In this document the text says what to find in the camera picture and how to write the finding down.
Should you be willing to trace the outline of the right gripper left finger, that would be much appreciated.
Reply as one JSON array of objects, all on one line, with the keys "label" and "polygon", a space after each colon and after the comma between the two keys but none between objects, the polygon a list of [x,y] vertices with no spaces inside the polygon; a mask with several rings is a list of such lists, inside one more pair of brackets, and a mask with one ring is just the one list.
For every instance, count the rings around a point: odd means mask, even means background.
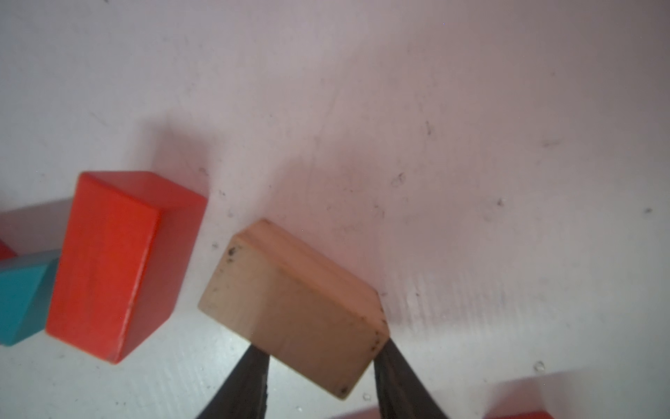
[{"label": "right gripper left finger", "polygon": [[250,345],[198,419],[264,419],[270,356]]}]

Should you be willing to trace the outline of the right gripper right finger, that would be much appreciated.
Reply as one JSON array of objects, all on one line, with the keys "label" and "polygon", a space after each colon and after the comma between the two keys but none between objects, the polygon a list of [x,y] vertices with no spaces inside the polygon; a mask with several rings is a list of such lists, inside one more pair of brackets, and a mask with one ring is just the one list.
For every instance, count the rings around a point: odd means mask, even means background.
[{"label": "right gripper right finger", "polygon": [[448,419],[393,340],[374,359],[374,376],[383,419]]}]

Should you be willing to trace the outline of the natural wood block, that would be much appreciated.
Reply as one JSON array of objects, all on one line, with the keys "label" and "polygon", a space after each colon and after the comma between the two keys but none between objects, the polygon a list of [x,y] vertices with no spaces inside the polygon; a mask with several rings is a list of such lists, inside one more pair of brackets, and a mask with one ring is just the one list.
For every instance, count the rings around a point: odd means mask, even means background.
[{"label": "natural wood block", "polygon": [[374,288],[267,219],[230,239],[198,307],[340,400],[390,339]]}]

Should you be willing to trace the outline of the teal triangle block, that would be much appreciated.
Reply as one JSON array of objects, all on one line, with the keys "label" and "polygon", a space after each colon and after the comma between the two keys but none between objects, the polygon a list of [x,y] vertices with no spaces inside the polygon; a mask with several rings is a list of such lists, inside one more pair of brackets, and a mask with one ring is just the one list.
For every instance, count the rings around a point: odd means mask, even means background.
[{"label": "teal triangle block", "polygon": [[1,344],[13,346],[45,329],[60,251],[1,262]]}]

